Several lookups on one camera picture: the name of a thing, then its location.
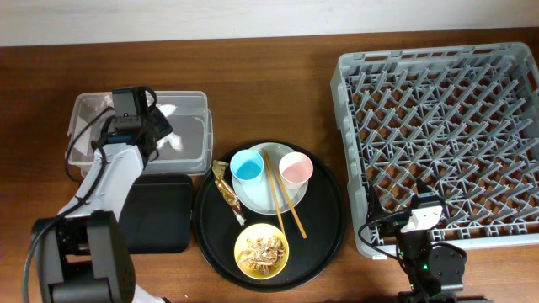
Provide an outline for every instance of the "plastic storage container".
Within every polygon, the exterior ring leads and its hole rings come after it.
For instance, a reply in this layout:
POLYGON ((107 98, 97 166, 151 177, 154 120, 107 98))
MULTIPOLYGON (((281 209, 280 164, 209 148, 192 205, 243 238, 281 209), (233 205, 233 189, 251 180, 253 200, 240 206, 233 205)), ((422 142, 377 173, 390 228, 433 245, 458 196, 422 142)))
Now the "plastic storage container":
MULTIPOLYGON (((175 151, 169 143, 159 149, 159 158, 147 164, 144 174, 185 173, 189 175, 204 174, 211 165, 213 151, 213 129, 211 112, 208 109, 207 97, 202 92, 156 92, 157 104, 172 104, 176 110, 168 117, 173 132, 181 137, 182 150, 175 151)), ((105 109, 112 100, 110 93, 83 93, 78 96, 73 107, 68 136, 71 140, 99 112, 105 109)), ((81 168, 84 176, 93 163, 91 140, 99 138, 101 126, 110 111, 101 117, 75 144, 68 159, 69 164, 81 168)))

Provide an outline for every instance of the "blue cup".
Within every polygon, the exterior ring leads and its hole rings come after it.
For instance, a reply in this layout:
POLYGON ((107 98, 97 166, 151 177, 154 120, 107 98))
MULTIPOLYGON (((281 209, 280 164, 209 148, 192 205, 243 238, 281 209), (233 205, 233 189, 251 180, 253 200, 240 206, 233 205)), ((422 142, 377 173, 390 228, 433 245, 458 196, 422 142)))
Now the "blue cup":
POLYGON ((230 170, 242 185, 255 185, 262 180, 264 159, 256 151, 238 151, 230 161, 230 170))

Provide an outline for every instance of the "food packet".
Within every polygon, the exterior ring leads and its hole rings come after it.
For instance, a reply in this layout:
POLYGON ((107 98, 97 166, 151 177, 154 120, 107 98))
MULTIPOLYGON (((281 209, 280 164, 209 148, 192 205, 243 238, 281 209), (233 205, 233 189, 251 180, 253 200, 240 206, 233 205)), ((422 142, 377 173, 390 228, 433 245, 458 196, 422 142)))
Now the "food packet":
POLYGON ((228 163, 213 160, 211 170, 213 171, 213 175, 216 177, 216 185, 219 192, 227 204, 232 207, 232 211, 234 212, 239 224, 243 226, 245 224, 245 217, 243 216, 242 208, 239 204, 239 198, 236 196, 236 193, 234 193, 234 189, 232 189, 225 181, 225 170, 227 167, 228 163))

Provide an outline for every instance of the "white wall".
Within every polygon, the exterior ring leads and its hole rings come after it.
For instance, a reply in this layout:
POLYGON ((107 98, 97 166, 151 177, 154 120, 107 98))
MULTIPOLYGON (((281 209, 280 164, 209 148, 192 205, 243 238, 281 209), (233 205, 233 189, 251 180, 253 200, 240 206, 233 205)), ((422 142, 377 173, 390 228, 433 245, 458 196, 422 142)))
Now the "white wall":
POLYGON ((538 0, 0 0, 0 45, 522 26, 538 0))

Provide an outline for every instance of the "chopsticks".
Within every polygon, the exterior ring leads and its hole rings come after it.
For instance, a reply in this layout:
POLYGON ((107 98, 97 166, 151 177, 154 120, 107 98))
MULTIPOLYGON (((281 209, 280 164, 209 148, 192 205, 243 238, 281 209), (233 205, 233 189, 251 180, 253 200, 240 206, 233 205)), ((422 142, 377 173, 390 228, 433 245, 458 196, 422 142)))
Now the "chopsticks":
MULTIPOLYGON (((288 202, 288 206, 290 207, 290 211, 292 212, 292 215, 294 216, 294 219, 296 220, 297 227, 299 227, 300 233, 302 234, 303 239, 307 239, 307 234, 305 233, 305 230, 303 229, 303 225, 302 225, 302 222, 300 221, 300 217, 297 215, 296 209, 294 209, 294 205, 292 204, 292 201, 290 201, 290 197, 288 197, 288 192, 286 191, 286 187, 283 184, 283 180, 281 180, 281 178, 280 178, 280 174, 278 173, 277 169, 275 168, 275 165, 271 161, 270 156, 268 155, 268 153, 266 151, 263 151, 263 154, 264 154, 264 157, 266 158, 266 160, 265 160, 266 163, 269 164, 269 165, 266 165, 266 167, 271 167, 271 170, 275 174, 275 178, 277 179, 277 182, 279 183, 280 191, 283 193, 283 196, 285 197, 286 202, 288 202)), ((270 173, 268 173, 268 175, 269 175, 271 187, 273 188, 273 180, 272 180, 273 178, 271 177, 270 173)), ((281 222, 281 227, 282 227, 282 219, 280 218, 280 211, 279 211, 279 206, 277 204, 277 198, 275 196, 275 193, 274 193, 274 199, 275 199, 275 207, 277 208, 277 215, 279 215, 279 221, 281 222)))
MULTIPOLYGON (((262 150, 262 156, 264 157, 264 162, 266 162, 266 164, 268 162, 271 162, 270 156, 268 156, 268 153, 264 149, 262 150)), ((275 209, 277 210, 277 217, 279 217, 280 231, 282 231, 283 235, 286 236, 286 234, 285 234, 285 226, 283 225, 283 218, 282 218, 282 216, 280 216, 279 202, 277 200, 277 193, 275 192, 275 186, 273 184, 273 178, 271 177, 270 165, 266 165, 266 172, 268 173, 268 180, 269 180, 269 184, 271 186, 271 194, 273 195, 273 202, 275 203, 275 209)))

